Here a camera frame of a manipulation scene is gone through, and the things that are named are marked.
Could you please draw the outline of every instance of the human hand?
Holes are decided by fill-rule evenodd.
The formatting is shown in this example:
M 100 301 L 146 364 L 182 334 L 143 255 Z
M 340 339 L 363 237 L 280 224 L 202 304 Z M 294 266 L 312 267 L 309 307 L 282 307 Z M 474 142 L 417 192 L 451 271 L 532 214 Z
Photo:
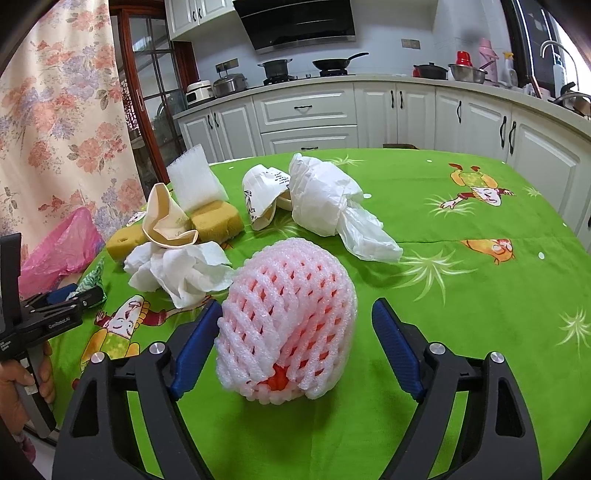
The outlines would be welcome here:
M 53 382 L 53 367 L 51 366 L 51 346 L 43 345 L 44 358 L 39 367 L 41 385 L 39 393 L 47 403 L 55 400 L 56 389 Z M 8 360 L 0 363 L 0 417 L 13 435 L 21 433 L 25 423 L 29 421 L 29 415 L 18 396 L 14 382 L 26 387 L 35 383 L 33 376 L 16 360 Z

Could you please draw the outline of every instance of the kitchen cabinet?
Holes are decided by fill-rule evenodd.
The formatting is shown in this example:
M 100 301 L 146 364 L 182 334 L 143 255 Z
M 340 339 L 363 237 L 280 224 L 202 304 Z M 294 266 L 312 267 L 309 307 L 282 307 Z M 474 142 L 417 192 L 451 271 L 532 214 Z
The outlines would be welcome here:
M 208 163 L 223 160 L 222 146 L 214 127 L 212 111 L 209 108 L 183 119 L 180 127 L 187 148 L 201 144 Z
M 294 128 L 357 125 L 352 83 L 275 90 L 255 97 L 262 133 Z
M 451 88 L 437 88 L 435 150 L 462 152 L 462 120 L 460 110 L 463 93 Z
M 509 143 L 508 164 L 579 234 L 587 221 L 591 198 L 589 143 L 556 122 L 525 109 L 513 111 Z
M 460 119 L 462 152 L 506 161 L 512 125 L 510 104 L 468 93 L 460 107 Z
M 398 143 L 435 148 L 435 87 L 397 83 Z
M 510 104 L 484 95 L 437 88 L 435 149 L 506 161 Z
M 264 155 L 252 98 L 222 103 L 212 114 L 225 160 Z
M 234 10 L 232 0 L 196 0 L 199 24 Z
M 199 25 L 195 0 L 165 0 L 165 8 L 171 40 Z
M 298 128 L 262 134 L 265 155 L 277 153 L 314 154 L 328 148 L 357 148 L 357 127 Z
M 382 148 L 398 142 L 396 84 L 355 83 L 355 105 L 360 148 Z

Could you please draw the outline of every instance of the crumpled paper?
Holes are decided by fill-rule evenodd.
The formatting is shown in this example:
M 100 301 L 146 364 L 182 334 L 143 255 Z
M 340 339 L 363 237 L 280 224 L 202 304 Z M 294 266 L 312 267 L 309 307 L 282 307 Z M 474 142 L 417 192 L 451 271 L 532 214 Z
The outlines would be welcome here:
M 178 309 L 196 306 L 208 292 L 226 290 L 234 269 L 216 242 L 186 245 L 180 249 L 160 248 L 146 243 L 125 259 L 124 270 L 131 275 L 129 286 L 138 291 L 162 289 Z
M 254 231 L 262 230 L 272 222 L 277 207 L 292 209 L 289 184 L 290 176 L 274 167 L 257 165 L 246 172 L 242 189 Z
M 142 229 L 148 239 L 163 248 L 182 248 L 197 241 L 198 232 L 170 196 L 164 183 L 157 183 L 148 197 Z

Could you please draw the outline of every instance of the pink plastic bag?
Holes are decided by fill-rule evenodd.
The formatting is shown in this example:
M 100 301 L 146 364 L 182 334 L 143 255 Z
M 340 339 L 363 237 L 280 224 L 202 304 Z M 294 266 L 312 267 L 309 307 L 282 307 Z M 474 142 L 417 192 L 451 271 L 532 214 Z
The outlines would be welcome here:
M 21 297 L 50 291 L 62 278 L 83 272 L 104 244 L 88 209 L 78 208 L 47 235 L 21 266 Z

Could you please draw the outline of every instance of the frying pan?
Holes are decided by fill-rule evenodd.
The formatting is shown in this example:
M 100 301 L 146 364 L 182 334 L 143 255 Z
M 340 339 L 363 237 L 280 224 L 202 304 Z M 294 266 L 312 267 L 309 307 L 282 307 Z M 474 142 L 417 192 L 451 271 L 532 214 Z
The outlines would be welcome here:
M 349 63 L 351 63 L 351 60 L 365 55 L 369 55 L 369 52 L 358 53 L 348 59 L 316 60 L 312 63 L 314 64 L 314 67 L 319 70 L 345 70 L 349 66 Z

